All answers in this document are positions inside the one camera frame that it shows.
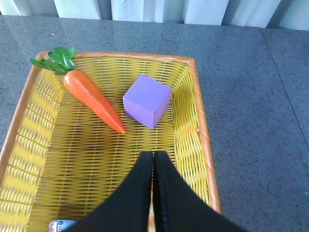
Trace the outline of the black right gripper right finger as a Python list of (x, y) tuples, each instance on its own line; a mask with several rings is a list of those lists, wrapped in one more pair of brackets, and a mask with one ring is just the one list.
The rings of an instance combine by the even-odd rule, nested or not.
[(154, 152), (154, 219), (158, 232), (244, 232), (204, 203), (176, 170), (167, 152)]

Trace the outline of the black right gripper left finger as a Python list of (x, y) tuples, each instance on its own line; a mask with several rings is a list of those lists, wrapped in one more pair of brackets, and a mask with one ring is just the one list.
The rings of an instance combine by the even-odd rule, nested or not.
[(153, 165), (153, 153), (141, 152), (118, 188), (95, 210), (65, 231), (148, 231)]

